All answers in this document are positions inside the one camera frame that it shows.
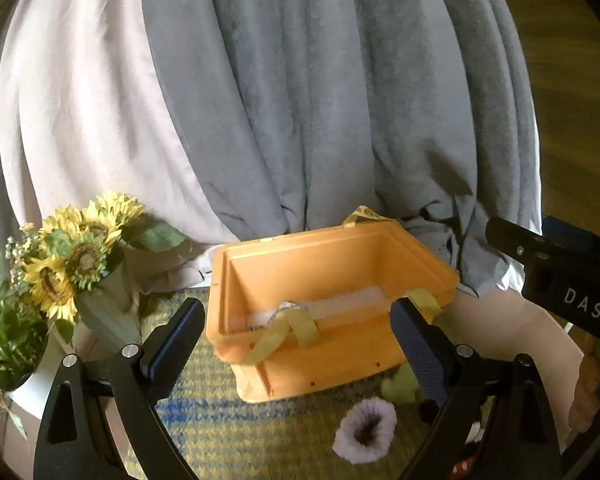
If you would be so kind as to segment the person's right hand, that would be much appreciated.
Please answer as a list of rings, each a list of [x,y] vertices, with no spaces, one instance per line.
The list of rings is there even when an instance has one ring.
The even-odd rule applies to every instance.
[[[587,432],[600,410],[600,364],[596,358],[597,339],[585,338],[579,377],[568,414],[570,428],[579,434]]]

